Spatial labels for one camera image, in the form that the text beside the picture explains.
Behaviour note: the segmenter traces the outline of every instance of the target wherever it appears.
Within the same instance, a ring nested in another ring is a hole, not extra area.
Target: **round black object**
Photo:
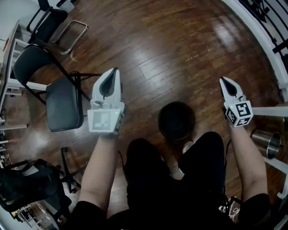
[[[168,140],[184,139],[194,130],[195,114],[187,104],[171,102],[160,110],[158,127]]]

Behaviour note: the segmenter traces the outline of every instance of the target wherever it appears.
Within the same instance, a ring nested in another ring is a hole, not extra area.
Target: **metal cup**
[[[273,159],[280,149],[281,136],[279,133],[270,133],[262,130],[256,130],[251,139],[256,144],[261,154],[268,158]]]

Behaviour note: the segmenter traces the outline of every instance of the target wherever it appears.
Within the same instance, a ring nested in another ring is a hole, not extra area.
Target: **black and white marker cube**
[[[234,127],[247,125],[253,117],[251,103],[245,101],[230,104],[225,115]]]

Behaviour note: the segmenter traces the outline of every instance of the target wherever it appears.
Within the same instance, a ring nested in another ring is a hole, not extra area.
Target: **black pants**
[[[168,224],[166,227],[171,228],[171,222],[167,222],[170,218],[191,219],[187,207],[208,203],[210,208],[218,209],[223,202],[219,192],[225,179],[221,137],[215,132],[205,133],[181,156],[179,167],[185,174],[181,181],[170,176],[170,170],[155,146],[145,139],[133,140],[128,146],[124,166],[129,210],[114,215],[110,222],[120,222],[123,228],[131,227],[125,226],[130,223],[136,229],[140,226],[145,229],[151,223],[163,220]]]

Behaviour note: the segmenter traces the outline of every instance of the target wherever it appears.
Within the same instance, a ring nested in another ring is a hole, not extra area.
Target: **chair seat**
[[[35,38],[47,43],[67,16],[68,14],[66,11],[53,9],[48,17],[39,26],[35,34]]]
[[[77,80],[77,84],[80,87],[80,80]],[[48,129],[51,132],[75,129],[83,124],[81,93],[67,77],[47,86],[46,112]]]

